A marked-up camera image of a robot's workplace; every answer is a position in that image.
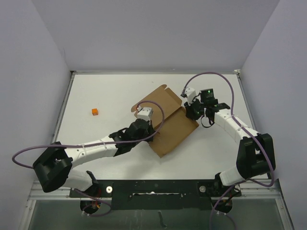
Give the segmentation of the brown cardboard box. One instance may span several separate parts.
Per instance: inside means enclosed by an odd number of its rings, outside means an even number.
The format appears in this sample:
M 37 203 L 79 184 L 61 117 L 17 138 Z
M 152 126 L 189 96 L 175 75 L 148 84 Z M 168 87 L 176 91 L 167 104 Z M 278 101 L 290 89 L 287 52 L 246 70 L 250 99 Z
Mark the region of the brown cardboard box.
M 151 149 L 161 158 L 172 152 L 199 126 L 198 122 L 186 117 L 186 110 L 181 106 L 182 100 L 166 84 L 156 88 L 141 101 L 141 107 L 153 109 L 154 129 L 162 122 L 162 112 L 157 105 L 148 101 L 156 102 L 164 111 L 164 124 L 154 136 L 154 140 L 149 143 Z

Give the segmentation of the small orange cube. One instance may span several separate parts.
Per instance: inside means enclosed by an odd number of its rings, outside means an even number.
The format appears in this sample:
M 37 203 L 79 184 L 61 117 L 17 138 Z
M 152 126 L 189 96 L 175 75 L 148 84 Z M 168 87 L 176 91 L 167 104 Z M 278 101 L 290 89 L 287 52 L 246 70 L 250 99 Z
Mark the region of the small orange cube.
M 92 115 L 98 115 L 98 109 L 97 108 L 92 109 Z

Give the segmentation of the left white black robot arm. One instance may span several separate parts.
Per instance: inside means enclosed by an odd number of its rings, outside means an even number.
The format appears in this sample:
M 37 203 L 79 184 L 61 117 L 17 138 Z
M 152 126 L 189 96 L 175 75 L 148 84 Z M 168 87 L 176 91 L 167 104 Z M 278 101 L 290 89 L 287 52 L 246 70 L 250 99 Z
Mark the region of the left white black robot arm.
M 79 171 L 75 167 L 104 157 L 115 157 L 131 151 L 138 142 L 155 132 L 150 121 L 136 119 L 128 128 L 98 140 L 98 146 L 80 148 L 48 147 L 33 163 L 33 169 L 45 193 L 60 187 L 80 190 L 85 196 L 92 197 L 98 189 L 98 182 L 91 171 Z

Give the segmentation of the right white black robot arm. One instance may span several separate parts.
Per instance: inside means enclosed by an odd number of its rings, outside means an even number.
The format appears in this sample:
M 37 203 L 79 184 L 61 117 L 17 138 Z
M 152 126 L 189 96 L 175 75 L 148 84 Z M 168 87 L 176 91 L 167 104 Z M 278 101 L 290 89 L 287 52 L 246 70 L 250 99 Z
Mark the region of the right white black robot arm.
M 197 121 L 207 117 L 210 126 L 220 126 L 239 146 L 235 166 L 219 173 L 220 180 L 213 184 L 217 195 L 224 196 L 233 184 L 275 170 L 272 137 L 260 134 L 233 115 L 230 106 L 214 97 L 213 89 L 196 94 L 188 87 L 181 96 L 187 99 L 184 103 L 187 118 Z

